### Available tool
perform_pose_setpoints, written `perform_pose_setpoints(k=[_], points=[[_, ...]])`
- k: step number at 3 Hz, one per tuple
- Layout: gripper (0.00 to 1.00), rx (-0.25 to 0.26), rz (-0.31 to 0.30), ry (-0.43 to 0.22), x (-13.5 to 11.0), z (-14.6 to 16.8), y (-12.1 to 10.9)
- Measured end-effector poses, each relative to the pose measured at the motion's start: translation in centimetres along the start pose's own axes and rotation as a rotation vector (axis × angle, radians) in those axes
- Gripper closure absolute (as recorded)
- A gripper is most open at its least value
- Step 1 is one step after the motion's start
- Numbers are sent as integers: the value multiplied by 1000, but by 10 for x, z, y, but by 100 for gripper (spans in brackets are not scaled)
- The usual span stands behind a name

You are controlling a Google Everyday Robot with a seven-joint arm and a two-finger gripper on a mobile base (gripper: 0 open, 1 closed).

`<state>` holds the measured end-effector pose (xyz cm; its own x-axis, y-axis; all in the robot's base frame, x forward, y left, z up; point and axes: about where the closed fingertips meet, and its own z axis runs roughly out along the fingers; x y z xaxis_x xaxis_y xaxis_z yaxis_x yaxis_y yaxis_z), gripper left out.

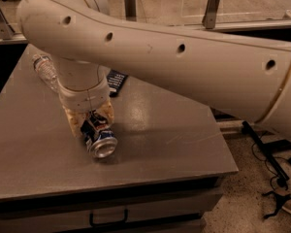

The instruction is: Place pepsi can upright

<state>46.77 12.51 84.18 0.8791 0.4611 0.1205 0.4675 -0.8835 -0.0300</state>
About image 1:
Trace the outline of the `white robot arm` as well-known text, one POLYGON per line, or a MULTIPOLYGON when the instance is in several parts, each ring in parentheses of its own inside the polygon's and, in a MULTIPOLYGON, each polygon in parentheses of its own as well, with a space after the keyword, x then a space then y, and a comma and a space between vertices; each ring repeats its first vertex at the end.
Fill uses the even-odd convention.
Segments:
POLYGON ((61 103, 98 108, 106 66, 291 142, 291 43, 110 17, 107 0, 21 0, 18 26, 56 63, 61 103))

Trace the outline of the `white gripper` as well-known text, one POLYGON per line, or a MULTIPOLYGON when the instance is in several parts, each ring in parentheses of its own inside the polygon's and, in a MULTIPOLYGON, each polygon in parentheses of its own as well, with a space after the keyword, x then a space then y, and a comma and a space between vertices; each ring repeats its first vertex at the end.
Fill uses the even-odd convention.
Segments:
POLYGON ((104 117, 108 124, 113 124, 113 105, 109 99, 110 88, 106 77, 95 86, 81 91, 68 89, 59 83, 58 94, 61 104, 65 107, 64 111, 72 134, 76 138, 82 136, 81 127, 88 111, 97 109, 97 113, 104 117))

